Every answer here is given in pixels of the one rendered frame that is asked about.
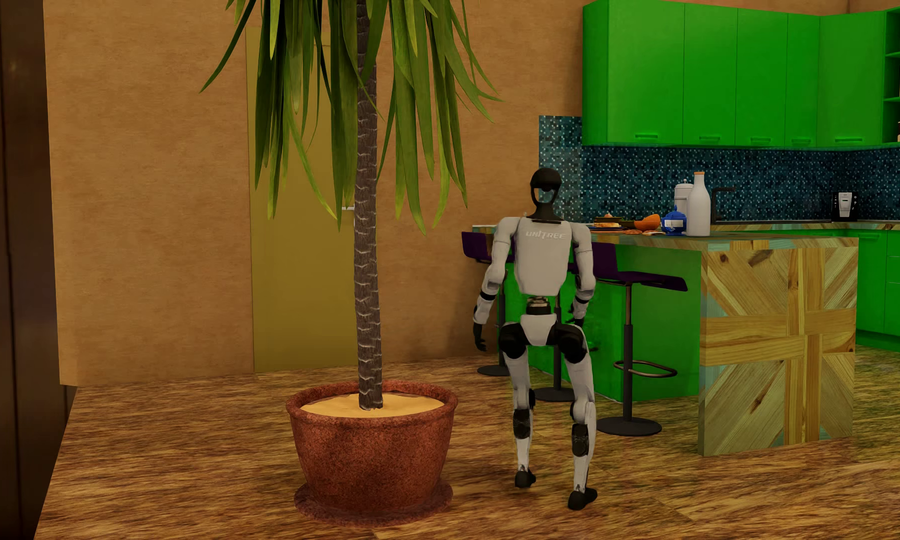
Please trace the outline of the terracotta pot saucer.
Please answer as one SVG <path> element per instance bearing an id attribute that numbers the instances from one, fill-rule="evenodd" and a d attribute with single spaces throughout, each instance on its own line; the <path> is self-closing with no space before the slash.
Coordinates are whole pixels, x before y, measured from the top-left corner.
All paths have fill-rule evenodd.
<path id="1" fill-rule="evenodd" d="M 325 506 L 312 495 L 309 485 L 303 484 L 297 489 L 293 501 L 299 513 L 314 521 L 334 526 L 377 529 L 431 518 L 450 506 L 453 495 L 452 486 L 442 479 L 434 488 L 432 495 L 418 505 L 387 510 L 383 513 L 360 514 L 355 510 L 341 510 Z"/>

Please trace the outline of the tall green palm plant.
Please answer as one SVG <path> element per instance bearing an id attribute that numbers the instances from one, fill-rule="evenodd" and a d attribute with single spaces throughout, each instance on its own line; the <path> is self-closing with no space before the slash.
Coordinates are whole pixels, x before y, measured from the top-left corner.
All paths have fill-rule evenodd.
<path id="1" fill-rule="evenodd" d="M 437 223 L 450 186 L 467 196 L 457 99 L 484 117 L 484 101 L 500 101 L 474 54 L 465 0 L 227 0 L 226 9 L 236 30 L 204 88 L 258 12 L 252 178 L 268 174 L 267 216 L 293 151 L 338 227 L 353 206 L 358 403 L 375 412 L 384 407 L 376 192 L 386 152 L 394 148 L 397 207 L 407 201 L 424 232 L 419 160 L 440 182 Z"/>

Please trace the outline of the green wooden kitchen island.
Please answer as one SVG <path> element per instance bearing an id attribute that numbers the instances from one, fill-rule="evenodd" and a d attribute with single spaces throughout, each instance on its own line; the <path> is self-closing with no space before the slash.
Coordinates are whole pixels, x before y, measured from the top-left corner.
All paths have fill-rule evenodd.
<path id="1" fill-rule="evenodd" d="M 652 298 L 637 352 L 688 359 L 699 380 L 698 450 L 717 456 L 852 432 L 855 240 L 734 232 L 718 236 L 598 234 L 621 271 L 682 277 L 688 290 Z M 575 253 L 552 308 L 571 319 Z"/>

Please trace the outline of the olive yellow door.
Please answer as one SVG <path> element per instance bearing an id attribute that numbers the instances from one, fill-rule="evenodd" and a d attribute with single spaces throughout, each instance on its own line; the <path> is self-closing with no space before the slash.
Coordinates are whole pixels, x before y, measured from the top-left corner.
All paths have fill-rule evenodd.
<path id="1" fill-rule="evenodd" d="M 294 146 L 273 219 L 268 175 L 249 180 L 253 358 L 258 373 L 357 364 L 353 212 L 341 226 L 309 185 Z"/>

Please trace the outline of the dark brown wooden cabinet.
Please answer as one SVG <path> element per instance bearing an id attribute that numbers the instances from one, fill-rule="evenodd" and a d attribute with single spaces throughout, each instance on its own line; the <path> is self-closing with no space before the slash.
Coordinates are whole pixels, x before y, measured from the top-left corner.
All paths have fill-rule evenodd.
<path id="1" fill-rule="evenodd" d="M 70 412 L 59 381 L 44 0 L 0 0 L 0 540 L 32 540 Z"/>

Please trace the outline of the purple bar stool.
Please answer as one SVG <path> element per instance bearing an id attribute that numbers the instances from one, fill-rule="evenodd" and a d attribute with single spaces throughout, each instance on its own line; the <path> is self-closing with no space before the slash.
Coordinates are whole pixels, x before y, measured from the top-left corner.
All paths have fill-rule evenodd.
<path id="1" fill-rule="evenodd" d="M 632 287 L 642 285 L 650 288 L 668 289 L 686 292 L 688 287 L 683 277 L 652 274 L 638 271 L 621 271 L 618 268 L 616 248 L 613 243 L 599 242 L 593 249 L 594 274 L 598 282 L 624 288 L 624 345 L 623 359 L 615 361 L 613 366 L 624 372 L 622 385 L 623 415 L 601 418 L 597 422 L 597 430 L 602 433 L 624 436 L 655 436 L 662 426 L 652 420 L 633 416 L 633 378 L 665 379 L 675 377 L 676 369 L 649 361 L 635 361 L 633 358 L 633 324 L 632 324 Z"/>
<path id="2" fill-rule="evenodd" d="M 474 259 L 482 264 L 491 263 L 491 234 L 477 231 L 463 231 L 461 233 L 461 242 L 463 252 L 468 258 Z M 499 330 L 506 323 L 505 312 L 505 292 L 502 288 L 498 294 L 496 330 Z M 499 361 L 497 364 L 481 366 L 477 369 L 477 373 L 490 377 L 509 377 L 509 371 L 505 364 L 503 351 L 498 350 L 498 358 Z"/>

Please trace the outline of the terracotta plant pot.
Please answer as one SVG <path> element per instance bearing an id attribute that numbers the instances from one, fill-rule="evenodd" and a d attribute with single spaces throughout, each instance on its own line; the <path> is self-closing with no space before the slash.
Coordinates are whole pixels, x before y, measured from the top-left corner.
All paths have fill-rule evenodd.
<path id="1" fill-rule="evenodd" d="M 456 394 L 397 379 L 382 388 L 384 416 L 368 416 L 349 399 L 359 392 L 355 382 L 311 387 L 287 400 L 305 483 L 327 507 L 400 510 L 423 502 L 444 480 Z"/>

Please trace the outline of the green upper kitchen cabinets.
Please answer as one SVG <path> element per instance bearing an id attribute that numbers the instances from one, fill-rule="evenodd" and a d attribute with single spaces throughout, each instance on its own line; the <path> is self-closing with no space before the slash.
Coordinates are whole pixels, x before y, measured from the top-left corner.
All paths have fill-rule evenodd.
<path id="1" fill-rule="evenodd" d="M 595 0 L 582 57 L 584 145 L 900 145 L 900 6 L 821 17 Z"/>

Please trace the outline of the green kitchen cabinets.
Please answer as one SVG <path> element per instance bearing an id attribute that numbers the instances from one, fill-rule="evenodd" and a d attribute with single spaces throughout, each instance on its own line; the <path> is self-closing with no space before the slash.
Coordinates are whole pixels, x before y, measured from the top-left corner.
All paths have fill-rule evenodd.
<path id="1" fill-rule="evenodd" d="M 846 234 L 860 242 L 856 341 L 900 353 L 900 225 Z"/>
<path id="2" fill-rule="evenodd" d="M 900 6 L 821 17 L 595 0 L 582 57 L 584 145 L 900 145 Z"/>

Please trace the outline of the green lower kitchen cabinets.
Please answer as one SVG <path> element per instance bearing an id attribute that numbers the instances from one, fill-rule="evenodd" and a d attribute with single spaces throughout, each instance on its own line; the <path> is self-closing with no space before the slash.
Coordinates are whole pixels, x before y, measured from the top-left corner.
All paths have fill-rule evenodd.
<path id="1" fill-rule="evenodd" d="M 846 234 L 860 242 L 856 341 L 900 353 L 900 225 Z"/>

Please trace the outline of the white humanoid robot body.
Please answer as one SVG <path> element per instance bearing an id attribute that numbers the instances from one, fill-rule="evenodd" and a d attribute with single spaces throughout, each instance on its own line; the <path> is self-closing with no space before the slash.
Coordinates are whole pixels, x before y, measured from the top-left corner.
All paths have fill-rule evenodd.
<path id="1" fill-rule="evenodd" d="M 536 481 L 528 464 L 535 394 L 528 372 L 528 347 L 552 346 L 563 354 L 574 391 L 571 407 L 574 487 L 568 498 L 570 510 L 583 510 L 598 492 L 587 485 L 596 442 L 597 411 L 592 362 L 586 336 L 579 327 L 565 323 L 550 299 L 560 293 L 568 273 L 570 251 L 574 251 L 571 223 L 557 216 L 553 203 L 561 186 L 558 172 L 540 168 L 530 180 L 534 213 L 519 217 L 511 240 L 515 248 L 514 275 L 528 305 L 519 322 L 504 325 L 499 346 L 504 353 L 513 387 L 513 434 L 517 452 L 514 484 L 528 488 Z"/>

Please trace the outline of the tall white bottle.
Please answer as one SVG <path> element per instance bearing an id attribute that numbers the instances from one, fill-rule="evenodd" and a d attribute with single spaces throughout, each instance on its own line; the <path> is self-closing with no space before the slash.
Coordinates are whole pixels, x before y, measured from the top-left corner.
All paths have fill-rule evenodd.
<path id="1" fill-rule="evenodd" d="M 694 185 L 687 197 L 687 237 L 705 238 L 711 234 L 711 197 L 705 183 L 705 173 L 694 173 Z"/>

